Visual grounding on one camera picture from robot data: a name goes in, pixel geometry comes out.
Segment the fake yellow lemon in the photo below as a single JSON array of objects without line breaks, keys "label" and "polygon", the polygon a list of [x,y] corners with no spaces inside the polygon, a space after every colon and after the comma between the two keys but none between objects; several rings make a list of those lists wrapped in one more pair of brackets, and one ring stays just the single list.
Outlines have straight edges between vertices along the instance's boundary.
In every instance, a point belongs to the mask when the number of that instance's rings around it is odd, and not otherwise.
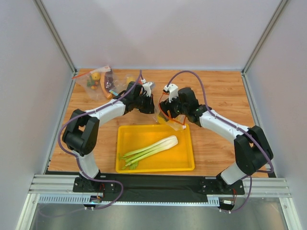
[{"label": "fake yellow lemon", "polygon": [[170,121],[164,117],[162,114],[157,115],[157,122],[161,125],[169,125]]}]

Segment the fake green celery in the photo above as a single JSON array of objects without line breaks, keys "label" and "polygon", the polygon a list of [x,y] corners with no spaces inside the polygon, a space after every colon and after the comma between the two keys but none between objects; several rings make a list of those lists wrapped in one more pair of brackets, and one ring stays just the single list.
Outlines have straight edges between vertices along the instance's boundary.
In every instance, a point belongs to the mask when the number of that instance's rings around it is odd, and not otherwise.
[{"label": "fake green celery", "polygon": [[177,137],[172,135],[152,145],[127,152],[122,157],[120,157],[120,159],[125,162],[124,166],[122,167],[122,170],[125,170],[126,168],[134,170],[137,168],[139,161],[144,160],[162,151],[169,150],[174,146],[176,146],[177,144],[178,144]]}]

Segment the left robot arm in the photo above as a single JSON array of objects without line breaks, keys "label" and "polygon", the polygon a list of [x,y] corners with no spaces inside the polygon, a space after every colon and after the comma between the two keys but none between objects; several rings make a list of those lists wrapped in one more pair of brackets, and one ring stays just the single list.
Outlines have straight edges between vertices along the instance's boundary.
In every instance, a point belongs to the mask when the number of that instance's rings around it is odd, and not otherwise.
[{"label": "left robot arm", "polygon": [[73,111],[65,126],[62,141],[70,150],[79,167],[75,189],[95,192],[101,182],[98,182],[100,171],[94,159],[98,130],[104,123],[125,115],[134,109],[143,114],[154,113],[153,82],[137,83],[131,81],[126,90],[120,92],[112,100],[98,108]]}]

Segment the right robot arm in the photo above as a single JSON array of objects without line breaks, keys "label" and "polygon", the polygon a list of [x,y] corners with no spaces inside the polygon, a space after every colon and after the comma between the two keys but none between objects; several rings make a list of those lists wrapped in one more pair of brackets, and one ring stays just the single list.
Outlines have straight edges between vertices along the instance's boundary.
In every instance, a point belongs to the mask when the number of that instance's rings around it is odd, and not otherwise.
[{"label": "right robot arm", "polygon": [[230,186],[251,176],[265,164],[271,164],[273,152],[259,126],[237,124],[205,104],[199,104],[190,87],[179,89],[176,85],[165,86],[163,93],[168,99],[159,101],[162,118],[183,125],[177,117],[184,116],[189,122],[213,131],[233,143],[235,162],[217,175],[221,186]]}]

